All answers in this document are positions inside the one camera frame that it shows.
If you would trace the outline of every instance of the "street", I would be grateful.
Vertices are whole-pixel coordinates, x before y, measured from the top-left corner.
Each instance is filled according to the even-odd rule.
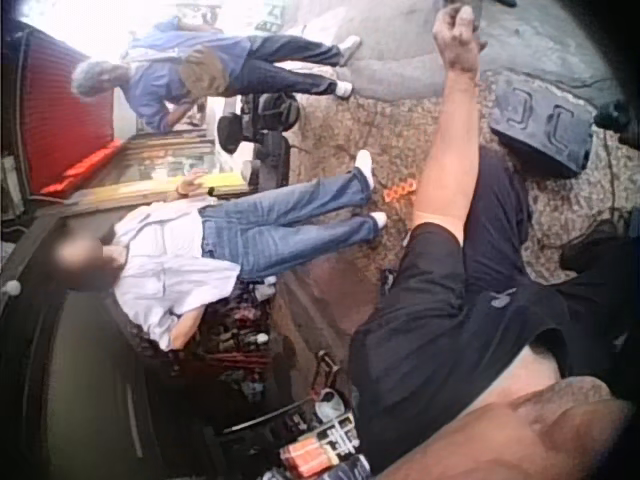
[[[435,2],[415,0],[299,0],[289,12],[290,33],[325,43],[351,34],[363,40],[346,68],[304,67],[352,81],[355,95],[349,101],[298,96],[303,114],[287,134],[293,146],[291,182],[344,173],[358,150],[367,149],[378,187],[366,211],[389,216],[374,244],[327,255],[282,276],[274,324],[296,352],[294,397],[310,381],[314,352],[327,349],[346,366],[350,335],[378,301],[382,269],[397,267],[402,255],[411,200],[387,202],[383,190],[418,177],[435,133],[444,80],[431,36],[435,12]],[[516,9],[484,2],[480,35],[489,46],[480,58],[480,140],[505,162],[515,164],[518,158],[488,124],[499,70],[533,75],[593,111],[619,95],[601,54],[604,46],[596,46],[581,24],[555,0],[521,0]],[[572,275],[558,266],[560,245],[607,216],[612,206],[629,209],[640,203],[637,154],[597,128],[588,168],[580,176],[525,180],[533,224],[522,252],[530,276],[542,283]]]

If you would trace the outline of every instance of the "brown bag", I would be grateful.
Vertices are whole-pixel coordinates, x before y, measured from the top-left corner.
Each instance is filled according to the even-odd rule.
[[[212,48],[197,47],[190,52],[180,66],[180,77],[194,100],[233,96],[229,73]]]

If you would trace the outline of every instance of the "white shirt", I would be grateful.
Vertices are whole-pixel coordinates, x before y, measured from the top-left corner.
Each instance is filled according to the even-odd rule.
[[[229,296],[240,266],[202,257],[198,208],[211,198],[154,203],[129,213],[116,226],[114,243],[129,248],[114,287],[116,299],[149,338],[171,349],[178,318]]]

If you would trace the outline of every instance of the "white sneaker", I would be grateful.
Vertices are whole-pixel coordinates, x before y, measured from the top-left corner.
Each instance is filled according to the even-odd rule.
[[[373,190],[373,160],[371,154],[367,150],[360,150],[356,156],[356,168],[359,168],[364,176],[367,177],[369,187]]]
[[[353,92],[353,84],[336,80],[336,91],[333,93],[338,98],[349,98]]]
[[[384,226],[387,224],[387,214],[384,212],[371,212],[369,214],[373,217],[373,219],[378,224],[378,228],[382,230]]]
[[[351,60],[353,54],[358,51],[360,45],[362,45],[362,39],[357,35],[351,35],[350,37],[347,37],[344,42],[338,44],[338,48],[342,52],[342,58],[340,59],[341,67],[344,67],[349,63],[349,60]]]

